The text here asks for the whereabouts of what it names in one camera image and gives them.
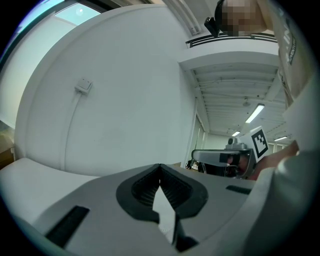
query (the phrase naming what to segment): fluorescent light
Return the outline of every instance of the fluorescent light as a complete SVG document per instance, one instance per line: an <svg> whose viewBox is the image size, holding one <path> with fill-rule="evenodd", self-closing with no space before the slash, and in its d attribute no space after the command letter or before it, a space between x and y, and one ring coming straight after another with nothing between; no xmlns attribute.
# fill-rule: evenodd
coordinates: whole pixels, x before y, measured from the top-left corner
<svg viewBox="0 0 320 256"><path fill-rule="evenodd" d="M240 133L240 131L236 131L234 134L232 134L232 136L237 136Z"/></svg>
<svg viewBox="0 0 320 256"><path fill-rule="evenodd" d="M277 142L277 141L280 141L280 140L283 140L283 139L286 139L286 138L287 138L287 136L284 136L284 137L281 137L281 138L277 138L277 139L274 140L274 142Z"/></svg>
<svg viewBox="0 0 320 256"><path fill-rule="evenodd" d="M255 110L253 111L253 113L249 116L249 118L245 121L247 124L251 123L253 119L255 119L257 117L257 115L259 115L259 113L261 112L261 110L263 110L265 108L264 104L259 103Z"/></svg>

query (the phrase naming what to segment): person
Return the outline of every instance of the person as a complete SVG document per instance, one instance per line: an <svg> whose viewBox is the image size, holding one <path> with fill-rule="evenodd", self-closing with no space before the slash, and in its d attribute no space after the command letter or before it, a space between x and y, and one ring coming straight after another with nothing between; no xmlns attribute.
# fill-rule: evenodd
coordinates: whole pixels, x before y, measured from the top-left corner
<svg viewBox="0 0 320 256"><path fill-rule="evenodd" d="M205 173L205 164L203 162L199 162L198 164L198 172L204 174Z"/></svg>
<svg viewBox="0 0 320 256"><path fill-rule="evenodd" d="M186 163L185 168L186 169L191 169L192 165L193 165L193 160L191 159Z"/></svg>
<svg viewBox="0 0 320 256"><path fill-rule="evenodd" d="M193 165L192 165L192 169L198 171L198 164L199 164L199 162L198 162L198 161L195 161L195 162L193 163Z"/></svg>
<svg viewBox="0 0 320 256"><path fill-rule="evenodd" d="M316 61L308 52L307 42L297 25L274 1L270 0L220 0L215 13L217 27L229 36L242 36L274 32L279 46L279 79L286 99L286 109L295 101L316 71ZM276 153L265 156L255 168L250 180L257 180L263 169L277 167L281 160L297 154L296 141ZM244 171L248 158L241 156L238 168Z"/></svg>

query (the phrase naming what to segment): white surface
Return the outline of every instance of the white surface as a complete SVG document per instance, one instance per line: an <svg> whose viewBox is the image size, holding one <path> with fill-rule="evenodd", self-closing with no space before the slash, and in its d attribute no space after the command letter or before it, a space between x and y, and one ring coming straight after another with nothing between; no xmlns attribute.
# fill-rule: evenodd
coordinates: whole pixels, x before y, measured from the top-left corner
<svg viewBox="0 0 320 256"><path fill-rule="evenodd" d="M203 141L202 141L202 145L201 145L201 149L204 150L206 147L206 142L207 142L207 138L208 138L208 132L204 132L203 134Z"/></svg>
<svg viewBox="0 0 320 256"><path fill-rule="evenodd" d="M228 144L228 136L208 134L204 145L204 150L224 150Z"/></svg>
<svg viewBox="0 0 320 256"><path fill-rule="evenodd" d="M0 171L0 191L9 211L33 224L49 206L96 178L52 169L22 158Z"/></svg>
<svg viewBox="0 0 320 256"><path fill-rule="evenodd" d="M175 231L176 212L160 186L155 193L152 210L159 214L160 223L158 227L160 231L168 241L172 243Z"/></svg>
<svg viewBox="0 0 320 256"><path fill-rule="evenodd" d="M244 134L258 126L268 133L285 123L285 94L277 77L277 43L250 39L213 41L184 50L179 62L184 71L193 74L211 134ZM249 106L243 105L245 98ZM249 125L245 124L259 103L265 109ZM277 135L270 134L269 140Z"/></svg>
<svg viewBox="0 0 320 256"><path fill-rule="evenodd" d="M181 162L195 100L177 63L186 40L162 5L114 9L74 28L29 80L17 118L18 156L59 168L66 110L86 77L93 87L72 118L66 171L102 176Z"/></svg>
<svg viewBox="0 0 320 256"><path fill-rule="evenodd" d="M193 134L192 134L192 138L191 138L191 144L190 144L190 148L189 148L189 152L188 152L187 161L192 159L191 153L192 153L193 150L196 149L197 139L198 139L198 136L199 136L199 129L200 128L201 128L200 122L199 122L199 120L197 118L195 118Z"/></svg>
<svg viewBox="0 0 320 256"><path fill-rule="evenodd" d="M202 129L202 126L200 125L198 141L197 141L196 147L195 147L196 150L202 149L202 146L203 146L203 143L204 143L204 135L205 135L204 129Z"/></svg>
<svg viewBox="0 0 320 256"><path fill-rule="evenodd" d="M320 149L319 84L317 72L283 114L287 129L293 134L301 152Z"/></svg>
<svg viewBox="0 0 320 256"><path fill-rule="evenodd" d="M268 151L265 153L266 156L269 156L274 153L275 145L274 144L268 144Z"/></svg>
<svg viewBox="0 0 320 256"><path fill-rule="evenodd" d="M12 52L0 74L0 120L15 128L25 87L49 49L75 28L51 16L34 27Z"/></svg>
<svg viewBox="0 0 320 256"><path fill-rule="evenodd" d="M69 136L69 130L71 126L72 119L74 117L77 105L79 103L79 100L82 96L82 93L77 91L77 93L73 96L72 104L69 107L68 110L66 110L67 115L64 120L64 126L60 137L60 166L59 170L65 171L66 170L66 149L67 149L67 143L68 143L68 136Z"/></svg>
<svg viewBox="0 0 320 256"><path fill-rule="evenodd" d="M92 87L92 82L89 81L88 79L82 78L79 80L79 82L74 88L76 91L79 91L84 95L88 95L91 87Z"/></svg>

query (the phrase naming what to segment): ceiling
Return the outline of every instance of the ceiling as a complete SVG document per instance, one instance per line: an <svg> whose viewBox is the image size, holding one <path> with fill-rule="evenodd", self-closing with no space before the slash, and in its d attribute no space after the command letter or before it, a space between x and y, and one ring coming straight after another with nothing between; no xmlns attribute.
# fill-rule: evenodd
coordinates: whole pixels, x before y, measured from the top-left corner
<svg viewBox="0 0 320 256"><path fill-rule="evenodd" d="M197 89L204 100L210 133L231 136L236 131L243 134L262 126L269 142L289 136L282 117L285 93L280 81L276 84L279 80L277 71L277 66L240 62L193 69ZM250 124L245 124L259 103L265 108Z"/></svg>

